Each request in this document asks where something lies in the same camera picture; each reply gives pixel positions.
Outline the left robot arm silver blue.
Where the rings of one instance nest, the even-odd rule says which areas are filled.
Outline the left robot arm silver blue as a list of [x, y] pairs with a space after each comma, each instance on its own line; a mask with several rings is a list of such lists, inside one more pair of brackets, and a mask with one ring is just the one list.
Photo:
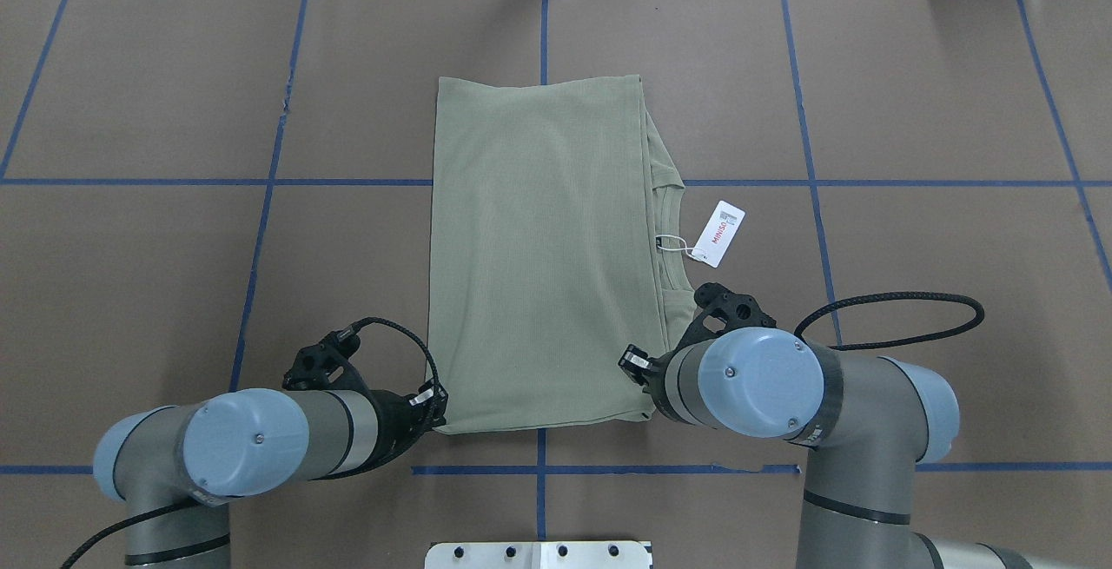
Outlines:
[[127, 416], [95, 450], [96, 485], [128, 516], [80, 545], [125, 533], [127, 568], [229, 568], [229, 505], [311, 480], [341, 480], [394, 461], [445, 421], [448, 391], [427, 345], [413, 395], [371, 388], [351, 363], [365, 317], [295, 355], [282, 386], [244, 388]]

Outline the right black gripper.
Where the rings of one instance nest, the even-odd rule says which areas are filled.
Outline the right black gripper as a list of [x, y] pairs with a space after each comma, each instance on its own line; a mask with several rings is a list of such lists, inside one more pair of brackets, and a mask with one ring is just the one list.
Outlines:
[[619, 358], [619, 368], [634, 383], [643, 383], [644, 395], [651, 395], [661, 415], [666, 418], [692, 418], [683, 405], [678, 391], [678, 376], [672, 379], [672, 395], [668, 393], [668, 371], [678, 375], [682, 352], [691, 352], [695, 345], [715, 341], [719, 336], [739, 328], [775, 328], [776, 320], [759, 307], [749, 295], [738, 295], [724, 284], [708, 281], [694, 291], [696, 311], [691, 325], [681, 336], [678, 345], [671, 352], [652, 358], [636, 345], [627, 345]]

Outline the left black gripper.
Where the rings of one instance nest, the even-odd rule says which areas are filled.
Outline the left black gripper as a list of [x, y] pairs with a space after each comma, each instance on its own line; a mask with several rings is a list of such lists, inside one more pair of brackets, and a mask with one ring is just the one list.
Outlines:
[[413, 449], [421, 435], [446, 425], [448, 391], [439, 382], [421, 385], [417, 395], [370, 388], [351, 363], [360, 346], [356, 330], [331, 331], [302, 347], [282, 375], [282, 390], [321, 391], [344, 407], [348, 439], [336, 470], [383, 467]]

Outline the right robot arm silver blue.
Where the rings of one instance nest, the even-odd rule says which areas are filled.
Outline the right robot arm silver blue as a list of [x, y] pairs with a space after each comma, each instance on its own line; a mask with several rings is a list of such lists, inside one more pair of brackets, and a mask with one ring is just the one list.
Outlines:
[[[855, 305], [941, 302], [972, 315], [957, 327], [888, 341], [821, 345], [806, 338], [821, 317]], [[939, 341], [977, 328], [969, 295], [894, 291], [823, 305], [783, 330], [755, 297], [724, 284], [692, 293], [691, 323], [667, 350], [631, 342], [617, 367], [661, 415], [682, 425], [807, 451], [798, 568], [1069, 568], [1013, 546], [940, 539], [912, 526], [914, 477], [946, 457], [960, 432], [956, 391], [930, 368], [887, 348]]]

